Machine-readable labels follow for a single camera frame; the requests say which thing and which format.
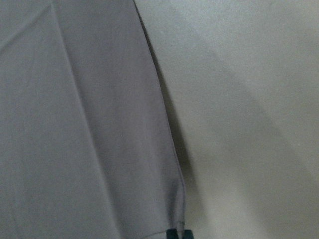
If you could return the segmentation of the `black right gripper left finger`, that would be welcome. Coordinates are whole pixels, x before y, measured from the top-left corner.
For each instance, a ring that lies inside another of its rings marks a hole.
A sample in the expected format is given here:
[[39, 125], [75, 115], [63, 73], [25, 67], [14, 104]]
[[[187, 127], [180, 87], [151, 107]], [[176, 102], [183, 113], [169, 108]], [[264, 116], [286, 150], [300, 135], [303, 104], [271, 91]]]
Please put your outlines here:
[[168, 229], [166, 231], [166, 239], [178, 239], [177, 229]]

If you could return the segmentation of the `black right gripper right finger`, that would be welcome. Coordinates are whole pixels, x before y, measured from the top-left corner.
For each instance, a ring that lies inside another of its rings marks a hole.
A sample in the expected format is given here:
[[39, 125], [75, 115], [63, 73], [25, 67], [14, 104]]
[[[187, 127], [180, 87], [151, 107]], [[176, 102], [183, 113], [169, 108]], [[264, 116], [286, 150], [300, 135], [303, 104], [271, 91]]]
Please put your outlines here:
[[192, 230], [184, 230], [183, 239], [193, 239]]

